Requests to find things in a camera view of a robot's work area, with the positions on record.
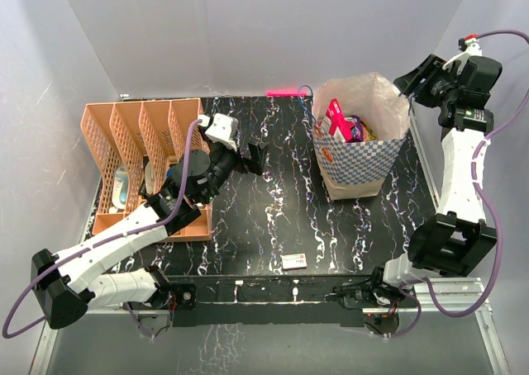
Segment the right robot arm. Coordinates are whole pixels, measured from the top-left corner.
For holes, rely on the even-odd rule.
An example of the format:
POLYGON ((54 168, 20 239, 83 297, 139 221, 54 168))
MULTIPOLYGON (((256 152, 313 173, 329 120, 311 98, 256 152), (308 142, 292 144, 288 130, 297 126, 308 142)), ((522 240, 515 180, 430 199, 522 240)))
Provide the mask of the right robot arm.
POLYGON ((367 293, 374 304, 394 308, 406 286, 426 278, 466 277, 499 246, 499 228, 487 224, 480 194, 486 137, 494 126, 485 105, 502 71, 497 60, 480 54, 450 61, 429 55, 394 79, 402 95, 439 109, 444 169, 436 214, 413 232, 407 253, 373 271, 367 293))

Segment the checkered paper bag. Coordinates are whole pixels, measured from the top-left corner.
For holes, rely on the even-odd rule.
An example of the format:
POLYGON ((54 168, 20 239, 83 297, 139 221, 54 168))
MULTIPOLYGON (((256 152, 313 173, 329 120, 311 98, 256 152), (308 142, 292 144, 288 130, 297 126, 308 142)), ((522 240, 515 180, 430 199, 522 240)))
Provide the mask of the checkered paper bag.
POLYGON ((313 146, 331 200, 373 197, 398 156, 410 127, 408 100, 379 73, 334 78, 313 97, 313 146), (320 129, 331 99, 336 98, 346 119, 359 117, 370 140, 341 142, 320 129))

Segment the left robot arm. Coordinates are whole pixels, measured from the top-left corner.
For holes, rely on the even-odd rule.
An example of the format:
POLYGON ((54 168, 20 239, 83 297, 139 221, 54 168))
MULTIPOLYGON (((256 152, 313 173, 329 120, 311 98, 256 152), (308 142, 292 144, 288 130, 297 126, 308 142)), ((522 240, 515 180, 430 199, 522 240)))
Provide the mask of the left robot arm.
POLYGON ((53 330, 72 325, 88 310, 125 302, 152 308, 174 299, 170 282, 156 266, 109 273, 126 257, 176 234, 201 215, 231 173, 261 175, 267 145, 248 144, 250 155, 213 143, 208 151, 189 150, 167 174, 159 192, 133 212, 89 240, 31 259, 32 290, 53 330))

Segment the pink popcorn snack bag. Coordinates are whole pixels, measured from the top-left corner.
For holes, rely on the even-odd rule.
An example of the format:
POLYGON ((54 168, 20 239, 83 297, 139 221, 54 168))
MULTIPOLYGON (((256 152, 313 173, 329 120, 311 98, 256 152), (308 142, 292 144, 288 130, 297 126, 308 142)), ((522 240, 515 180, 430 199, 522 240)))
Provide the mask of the pink popcorn snack bag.
POLYGON ((323 132, 341 142, 350 143, 353 141, 355 123, 346 119, 336 98, 331 99, 319 126, 323 132))

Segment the purple candy bag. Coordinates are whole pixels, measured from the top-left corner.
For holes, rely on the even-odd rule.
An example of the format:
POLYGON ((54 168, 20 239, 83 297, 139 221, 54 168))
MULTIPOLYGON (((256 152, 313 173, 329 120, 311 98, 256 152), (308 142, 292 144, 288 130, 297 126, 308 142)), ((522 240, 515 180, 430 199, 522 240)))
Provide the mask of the purple candy bag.
POLYGON ((369 129, 359 117, 351 116, 346 120, 350 125, 350 142, 366 142, 370 140, 369 129))

